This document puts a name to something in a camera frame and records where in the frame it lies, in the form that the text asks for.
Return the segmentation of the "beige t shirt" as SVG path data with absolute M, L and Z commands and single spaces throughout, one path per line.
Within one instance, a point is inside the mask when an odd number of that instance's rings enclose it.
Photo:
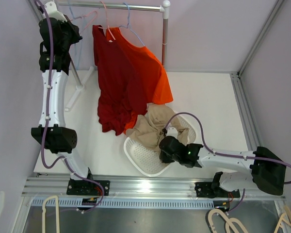
M 135 126 L 126 130 L 126 136 L 148 150 L 160 152 L 159 144 L 164 139 L 162 130 L 173 115 L 175 112 L 170 107 L 151 104 L 147 114 L 138 115 Z

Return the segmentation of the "light blue hanger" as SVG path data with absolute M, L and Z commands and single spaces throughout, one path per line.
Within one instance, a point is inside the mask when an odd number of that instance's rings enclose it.
M 73 13 L 73 10 L 72 10 L 71 1 L 68 0 L 67 3 L 68 3 L 68 7 L 69 7 L 69 10 L 70 10 L 71 16 L 72 16 L 72 19 L 70 20 L 70 22 L 73 23 L 73 22 L 75 22 L 76 19 L 79 19 L 80 17 L 75 17 L 74 16 L 74 13 Z M 73 27 L 74 32 L 76 34 L 78 34 L 79 33 L 79 29 L 77 29 L 77 26 L 72 24 L 72 27 Z M 79 46 L 79 48 L 76 45 L 76 43 L 74 44 L 74 62 L 75 62 L 76 69 L 79 69 L 79 67 L 80 67 L 82 43 L 83 42 L 81 41 L 81 45 Z

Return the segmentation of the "orange t shirt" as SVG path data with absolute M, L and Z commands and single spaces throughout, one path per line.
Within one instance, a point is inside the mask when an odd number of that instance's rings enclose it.
M 166 104 L 173 101 L 167 73 L 157 57 L 145 46 L 130 43 L 118 27 L 106 32 L 108 40 L 115 39 L 141 78 L 147 103 Z

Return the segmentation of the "dark red t shirt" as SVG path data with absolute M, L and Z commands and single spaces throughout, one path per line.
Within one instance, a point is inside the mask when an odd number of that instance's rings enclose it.
M 97 115 L 104 133 L 115 131 L 120 135 L 131 113 L 146 113 L 146 95 L 140 75 L 116 41 L 106 38 L 99 25 L 92 29 L 94 60 L 98 72 Z

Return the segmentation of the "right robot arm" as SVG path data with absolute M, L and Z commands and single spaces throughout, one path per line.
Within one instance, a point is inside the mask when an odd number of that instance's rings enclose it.
M 215 174 L 211 191 L 216 196 L 249 188 L 258 188 L 274 196 L 283 194 L 286 165 L 265 147 L 257 147 L 254 151 L 210 152 L 201 144 L 184 145 L 176 138 L 167 136 L 160 142 L 159 148 L 163 163 L 178 162 L 187 168 L 218 167 L 229 170 Z

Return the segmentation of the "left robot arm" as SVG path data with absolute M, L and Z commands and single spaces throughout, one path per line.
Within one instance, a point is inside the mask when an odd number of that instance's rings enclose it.
M 43 105 L 39 125 L 31 129 L 31 135 L 41 145 L 41 160 L 46 169 L 63 161 L 70 171 L 68 195 L 95 195 L 91 171 L 76 150 L 77 133 L 66 127 L 64 117 L 65 87 L 71 63 L 69 49 L 82 37 L 77 26 L 53 17 L 41 20 L 39 28 L 43 38 L 39 59 Z

